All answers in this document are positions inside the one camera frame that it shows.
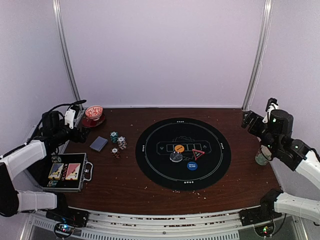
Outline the blue white chip stack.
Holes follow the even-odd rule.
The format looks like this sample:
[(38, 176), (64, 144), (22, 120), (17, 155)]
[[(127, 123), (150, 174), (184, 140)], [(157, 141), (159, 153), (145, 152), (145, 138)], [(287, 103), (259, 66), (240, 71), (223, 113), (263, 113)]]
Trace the blue white chip stack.
[(127, 141), (126, 141), (126, 138), (124, 136), (120, 136), (117, 138), (117, 143), (118, 143), (118, 147), (121, 149), (121, 150), (124, 150), (127, 148)]

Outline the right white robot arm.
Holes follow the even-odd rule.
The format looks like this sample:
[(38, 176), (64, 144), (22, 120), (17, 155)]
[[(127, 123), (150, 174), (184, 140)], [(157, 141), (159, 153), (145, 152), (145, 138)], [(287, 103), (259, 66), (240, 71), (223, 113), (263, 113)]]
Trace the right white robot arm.
[[(282, 109), (270, 110), (266, 117), (253, 111), (243, 113), (242, 128), (260, 139), (271, 158), (277, 158), (290, 170), (320, 186), (320, 156), (314, 148), (300, 139), (292, 138), (294, 117)], [(259, 220), (266, 221), (274, 213), (284, 213), (320, 223), (320, 202), (272, 189), (261, 200), (256, 210)]]

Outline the blue small blind button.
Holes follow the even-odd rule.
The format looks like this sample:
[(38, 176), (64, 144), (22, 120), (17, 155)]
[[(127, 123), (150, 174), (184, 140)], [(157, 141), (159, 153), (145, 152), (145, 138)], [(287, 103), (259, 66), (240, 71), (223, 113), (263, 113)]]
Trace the blue small blind button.
[(188, 162), (187, 163), (187, 169), (190, 170), (190, 171), (195, 171), (198, 169), (198, 164), (196, 162)]

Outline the orange big blind button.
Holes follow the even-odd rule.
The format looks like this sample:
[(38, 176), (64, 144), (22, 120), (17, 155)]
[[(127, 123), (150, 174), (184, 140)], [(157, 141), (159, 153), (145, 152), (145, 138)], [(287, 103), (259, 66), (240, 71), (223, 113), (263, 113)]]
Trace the orange big blind button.
[(174, 151), (183, 153), (185, 151), (185, 147), (182, 144), (178, 144), (174, 146)]

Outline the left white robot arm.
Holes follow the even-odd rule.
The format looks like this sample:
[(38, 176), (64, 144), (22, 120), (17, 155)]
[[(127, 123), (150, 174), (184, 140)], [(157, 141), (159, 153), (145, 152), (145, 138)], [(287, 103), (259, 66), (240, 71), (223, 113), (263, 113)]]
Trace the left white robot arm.
[(12, 217), (19, 212), (51, 210), (61, 222), (72, 218), (62, 194), (43, 191), (16, 190), (13, 180), (36, 162), (51, 155), (67, 141), (84, 143), (88, 132), (75, 127), (77, 113), (68, 109), (65, 114), (49, 110), (43, 113), (38, 125), (25, 143), (0, 157), (0, 214)]

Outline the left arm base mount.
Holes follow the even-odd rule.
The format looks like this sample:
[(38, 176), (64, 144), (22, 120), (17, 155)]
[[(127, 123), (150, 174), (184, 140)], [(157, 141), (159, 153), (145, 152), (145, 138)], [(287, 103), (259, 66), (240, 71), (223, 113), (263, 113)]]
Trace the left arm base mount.
[(77, 228), (87, 226), (89, 212), (75, 208), (56, 208), (46, 211), (45, 217), (56, 222), (65, 223)]

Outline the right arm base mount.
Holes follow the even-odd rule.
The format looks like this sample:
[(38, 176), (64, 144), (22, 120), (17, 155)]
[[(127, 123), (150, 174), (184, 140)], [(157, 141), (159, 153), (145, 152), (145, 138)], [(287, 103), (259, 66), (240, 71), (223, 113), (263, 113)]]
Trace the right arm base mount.
[(243, 227), (260, 224), (263, 222), (270, 222), (282, 216), (281, 213), (277, 213), (274, 211), (272, 211), (271, 213), (263, 211), (261, 210), (260, 206), (254, 208), (244, 208), (239, 211), (238, 214)]

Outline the red black all-in triangle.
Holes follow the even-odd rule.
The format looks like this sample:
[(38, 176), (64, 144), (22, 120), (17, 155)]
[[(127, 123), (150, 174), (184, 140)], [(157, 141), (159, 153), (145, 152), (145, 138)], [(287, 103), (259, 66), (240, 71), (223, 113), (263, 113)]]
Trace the red black all-in triangle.
[(192, 153), (194, 155), (194, 159), (197, 161), (201, 156), (205, 154), (204, 151), (198, 149), (192, 149)]

